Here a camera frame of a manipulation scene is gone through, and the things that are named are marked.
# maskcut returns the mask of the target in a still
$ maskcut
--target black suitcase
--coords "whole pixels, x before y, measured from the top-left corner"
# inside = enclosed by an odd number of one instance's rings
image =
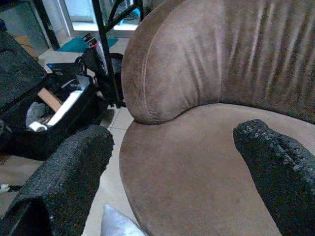
[[[100,124],[107,106],[103,104],[103,110],[100,108],[92,78],[85,75],[84,78],[88,80],[87,87],[62,119],[46,131],[33,131],[25,120],[33,102],[44,103],[37,93],[46,88],[57,95],[71,76],[47,74],[9,34],[0,32],[0,119],[12,130],[1,151],[46,160],[75,131],[92,123]]]

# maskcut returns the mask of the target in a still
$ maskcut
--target chair backrest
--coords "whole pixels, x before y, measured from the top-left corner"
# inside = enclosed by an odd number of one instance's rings
[[[315,123],[315,1],[166,0],[131,37],[122,78],[145,124],[218,102]]]

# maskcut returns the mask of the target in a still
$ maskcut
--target white pillow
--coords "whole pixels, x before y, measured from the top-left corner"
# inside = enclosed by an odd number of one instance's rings
[[[112,208],[104,206],[100,236],[148,236],[132,220]]]

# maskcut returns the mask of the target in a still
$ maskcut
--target black metal stand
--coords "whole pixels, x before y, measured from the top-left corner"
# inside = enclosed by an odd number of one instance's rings
[[[107,24],[104,25],[103,14],[101,11],[99,0],[92,0],[94,13],[95,13],[95,17],[96,17],[96,23],[98,26],[98,31],[99,31],[99,36],[100,36],[100,41],[102,43],[102,48],[103,48],[103,52],[104,52],[104,56],[105,56],[105,60],[106,60],[108,76],[109,76],[110,80],[112,81],[113,90],[115,93],[115,101],[114,102],[115,102],[117,108],[125,107],[126,104],[124,103],[124,101],[120,100],[119,95],[118,95],[118,87],[117,87],[117,83],[116,83],[116,79],[115,79],[113,64],[112,64],[111,57],[110,57],[106,33],[108,33],[116,24],[118,24],[123,18],[127,17],[137,7],[140,8],[140,20],[143,20],[143,17],[144,17],[142,0],[134,0],[134,4],[132,6],[128,7],[125,11],[123,11],[116,18],[114,18],[119,4],[122,3],[123,1],[124,0],[116,0],[115,4],[113,6],[113,9],[110,13]]]

